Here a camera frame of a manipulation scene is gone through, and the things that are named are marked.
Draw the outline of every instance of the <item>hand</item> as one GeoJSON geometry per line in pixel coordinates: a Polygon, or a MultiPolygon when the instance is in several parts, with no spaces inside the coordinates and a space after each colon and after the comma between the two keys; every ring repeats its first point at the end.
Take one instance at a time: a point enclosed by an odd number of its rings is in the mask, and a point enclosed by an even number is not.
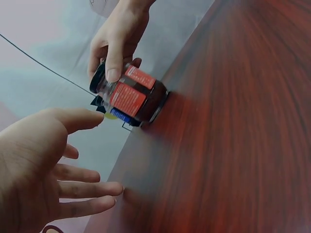
{"type": "Polygon", "coordinates": [[[119,80],[123,63],[133,60],[133,53],[147,27],[149,8],[153,2],[154,0],[119,1],[92,40],[88,65],[90,78],[106,58],[106,79],[109,82],[119,80]]]}
{"type": "Polygon", "coordinates": [[[119,183],[99,183],[96,171],[57,164],[78,158],[69,134],[92,129],[101,113],[51,109],[24,118],[0,133],[0,232],[34,233],[63,218],[103,212],[123,192],[119,183]],[[60,203],[60,198],[86,201],[60,203]]]}

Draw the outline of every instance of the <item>red label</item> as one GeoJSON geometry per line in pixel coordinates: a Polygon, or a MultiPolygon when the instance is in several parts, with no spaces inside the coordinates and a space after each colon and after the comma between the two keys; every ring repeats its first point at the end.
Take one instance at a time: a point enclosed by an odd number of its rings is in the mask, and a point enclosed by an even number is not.
{"type": "Polygon", "coordinates": [[[145,72],[132,65],[130,65],[130,67],[127,69],[125,75],[135,82],[147,87],[148,89],[151,89],[156,82],[156,80],[149,74],[146,74],[145,72]]]}
{"type": "Polygon", "coordinates": [[[145,99],[146,96],[139,91],[126,84],[118,83],[111,95],[110,104],[129,116],[135,117],[145,99]]]}

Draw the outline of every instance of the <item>wooden table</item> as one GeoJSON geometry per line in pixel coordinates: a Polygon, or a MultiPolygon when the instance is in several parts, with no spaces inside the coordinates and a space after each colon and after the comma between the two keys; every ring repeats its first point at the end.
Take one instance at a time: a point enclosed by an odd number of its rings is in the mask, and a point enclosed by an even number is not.
{"type": "Polygon", "coordinates": [[[311,232],[311,1],[216,0],[163,82],[85,233],[311,232]]]}

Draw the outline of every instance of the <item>small bottle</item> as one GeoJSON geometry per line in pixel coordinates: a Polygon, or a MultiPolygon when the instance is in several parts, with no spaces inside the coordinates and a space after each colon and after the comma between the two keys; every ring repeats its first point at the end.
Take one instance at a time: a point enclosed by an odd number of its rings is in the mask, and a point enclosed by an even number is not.
{"type": "Polygon", "coordinates": [[[162,82],[131,64],[124,66],[118,82],[109,83],[105,79],[105,61],[97,68],[90,91],[140,122],[152,122],[169,94],[162,82]]]}

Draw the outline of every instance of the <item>black cable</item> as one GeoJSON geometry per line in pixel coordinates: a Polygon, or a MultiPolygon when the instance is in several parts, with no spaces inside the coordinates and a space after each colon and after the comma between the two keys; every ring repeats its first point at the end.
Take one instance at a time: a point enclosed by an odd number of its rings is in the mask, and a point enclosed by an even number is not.
{"type": "Polygon", "coordinates": [[[0,36],[6,40],[8,43],[10,43],[12,46],[14,46],[16,49],[18,49],[20,52],[22,52],[23,54],[25,54],[27,57],[29,57],[30,59],[32,59],[33,61],[37,62],[39,65],[43,66],[45,69],[49,70],[50,72],[52,72],[53,74],[56,74],[58,77],[61,77],[62,79],[66,80],[67,82],[75,85],[76,87],[88,92],[89,94],[93,95],[93,96],[96,96],[94,95],[93,93],[89,92],[88,90],[84,89],[83,87],[75,84],[73,81],[65,78],[64,76],[56,73],[55,71],[51,70],[50,68],[48,68],[47,66],[45,66],[44,64],[42,64],[41,62],[39,62],[38,60],[36,60],[35,58],[33,58],[32,56],[30,56],[29,54],[27,54],[25,51],[23,51],[22,49],[20,49],[18,46],[16,46],[14,43],[12,43],[9,39],[7,39],[5,36],[3,36],[2,34],[0,34],[0,36]]]}

